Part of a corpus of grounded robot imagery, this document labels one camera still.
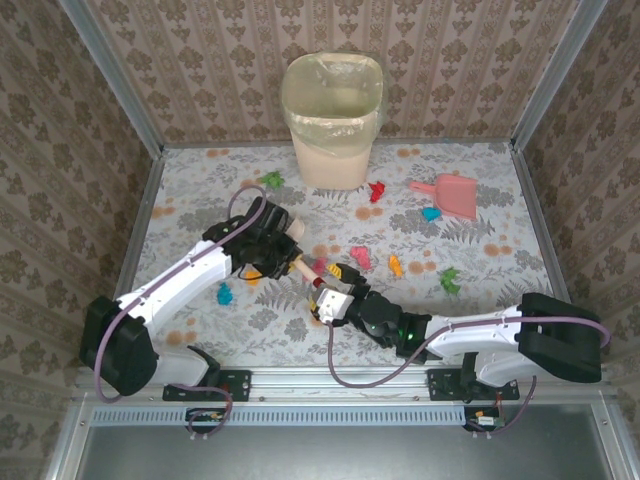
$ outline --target green toy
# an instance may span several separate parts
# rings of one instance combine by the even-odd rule
[[[447,268],[440,274],[440,285],[444,288],[444,291],[451,295],[457,295],[460,291],[460,285],[455,285],[453,280],[460,273],[453,267]]]
[[[284,185],[284,178],[282,178],[279,171],[274,170],[273,172],[267,173],[264,177],[261,177],[260,183],[264,183],[274,190],[277,190]]]

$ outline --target wastebasket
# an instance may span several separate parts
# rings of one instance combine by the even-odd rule
[[[281,98],[304,182],[333,190],[362,185],[384,121],[380,63],[345,52],[302,56],[287,69]]]

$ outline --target pink dustpan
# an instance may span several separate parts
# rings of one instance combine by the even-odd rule
[[[432,195],[433,203],[443,213],[465,220],[476,220],[476,184],[473,178],[457,175],[438,175],[435,185],[411,182],[409,188],[414,192]]]

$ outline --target blue toy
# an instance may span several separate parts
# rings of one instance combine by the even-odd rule
[[[229,305],[233,300],[233,294],[231,293],[231,289],[229,285],[226,283],[220,284],[220,289],[218,290],[218,303],[220,305]]]
[[[424,218],[427,219],[427,222],[433,222],[434,220],[442,216],[442,212],[437,208],[427,207],[422,210],[422,215],[424,215]]]

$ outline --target wall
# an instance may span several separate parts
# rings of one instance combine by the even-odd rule
[[[575,0],[90,0],[166,143],[288,139],[287,65],[365,50],[390,71],[383,137],[507,138]]]
[[[55,1],[0,2],[0,478],[37,478],[150,159]]]
[[[572,299],[613,331],[640,440],[640,2],[609,1],[525,157]]]

